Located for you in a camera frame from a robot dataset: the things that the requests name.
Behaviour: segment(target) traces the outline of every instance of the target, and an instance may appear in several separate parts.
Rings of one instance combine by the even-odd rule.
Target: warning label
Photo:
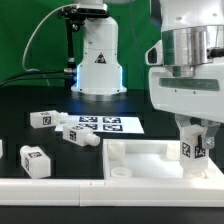
[[[95,63],[106,64],[106,60],[105,60],[102,52],[99,54],[99,56],[96,59]]]

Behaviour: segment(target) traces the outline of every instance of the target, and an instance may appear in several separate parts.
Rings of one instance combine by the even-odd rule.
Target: white paper sheet
[[[62,131],[63,125],[66,123],[75,123],[85,127],[90,127],[94,132],[144,134],[144,130],[138,117],[69,115],[66,122],[56,126],[55,131]]]

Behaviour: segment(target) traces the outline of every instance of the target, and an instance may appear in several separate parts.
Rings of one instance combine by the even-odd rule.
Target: black cable
[[[67,31],[67,51],[68,51],[68,60],[73,59],[73,63],[75,64],[75,56],[73,50],[73,35],[72,35],[72,24],[70,19],[65,19],[66,31]]]
[[[57,74],[57,73],[64,73],[64,70],[23,72],[23,73],[19,73],[19,74],[16,74],[16,75],[13,75],[13,76],[7,78],[3,82],[11,80],[11,79],[27,76],[27,75],[43,75],[43,74],[48,75],[48,74]]]
[[[211,50],[209,58],[221,58],[224,56],[224,48],[214,48]]]
[[[144,74],[144,68],[142,65],[142,60],[141,60],[141,53],[140,53],[140,49],[139,49],[139,44],[138,44],[138,40],[137,40],[137,36],[136,36],[136,31],[135,31],[135,25],[134,25],[134,9],[133,9],[133,0],[130,0],[130,20],[131,20],[131,31],[132,31],[132,36],[134,38],[134,42],[135,42],[135,50],[137,53],[137,63],[138,63],[138,67],[140,70],[140,74],[142,76],[142,86],[143,89],[145,90],[145,74]]]
[[[0,88],[3,87],[4,85],[10,83],[10,82],[15,82],[15,81],[30,81],[30,80],[46,80],[46,79],[53,79],[53,80],[66,80],[66,79],[72,79],[73,76],[70,75],[70,76],[66,76],[66,77],[54,77],[54,78],[31,78],[31,79],[18,79],[18,78],[15,78],[15,79],[10,79],[10,80],[6,80],[4,82],[1,82],[0,83]]]

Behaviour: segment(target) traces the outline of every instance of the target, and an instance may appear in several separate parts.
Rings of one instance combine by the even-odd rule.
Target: blue light
[[[120,66],[121,69],[121,83],[120,83],[120,88],[122,89],[123,87],[123,68]]]
[[[80,76],[80,66],[77,66],[77,75],[76,75],[76,84],[74,85],[75,88],[79,88],[79,76]]]

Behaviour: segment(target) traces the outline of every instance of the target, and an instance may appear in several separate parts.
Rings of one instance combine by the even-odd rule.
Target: cable
[[[12,80],[12,79],[16,79],[16,78],[19,78],[19,77],[27,76],[27,75],[43,75],[43,74],[52,75],[52,74],[57,74],[57,73],[64,73],[64,70],[23,72],[23,73],[19,73],[19,74],[16,74],[16,75],[13,75],[13,76],[7,78],[3,82],[9,81],[9,80]]]
[[[67,77],[57,77],[57,78],[47,78],[47,79],[52,79],[52,80],[65,80],[65,79],[70,79],[72,78],[73,76],[70,75],[70,76],[67,76]],[[10,83],[10,82],[15,82],[15,81],[30,81],[30,80],[46,80],[46,78],[29,78],[29,79],[11,79],[11,80],[7,80],[7,81],[4,81],[2,83],[0,83],[0,88],[3,87],[4,85]]]
[[[143,69],[143,66],[142,66],[142,63],[141,63],[141,54],[140,54],[138,40],[137,40],[136,32],[135,32],[134,14],[133,14],[133,1],[132,0],[130,0],[130,17],[131,17],[131,30],[132,30],[132,35],[133,35],[133,38],[134,38],[134,41],[135,41],[135,50],[137,52],[138,66],[139,66],[140,73],[142,75],[142,85],[143,85],[143,89],[145,89],[144,69]]]
[[[39,25],[36,27],[36,29],[34,30],[33,34],[31,35],[27,45],[26,45],[26,48],[24,50],[24,53],[23,53],[23,59],[22,59],[22,66],[23,66],[23,69],[27,72],[33,72],[33,71],[39,71],[39,69],[36,69],[36,68],[31,68],[31,69],[27,69],[26,66],[25,66],[25,63],[26,63],[26,56],[27,56],[27,52],[29,50],[29,47],[30,47],[30,44],[34,38],[34,36],[36,35],[37,31],[40,29],[40,27],[42,26],[42,24],[53,14],[55,13],[56,11],[60,10],[60,9],[63,9],[64,7],[69,7],[69,6],[76,6],[77,4],[69,4],[69,5],[64,5],[64,6],[61,6],[61,7],[58,7],[56,9],[54,9],[53,11],[51,11],[47,16],[45,16],[42,21],[39,23]]]

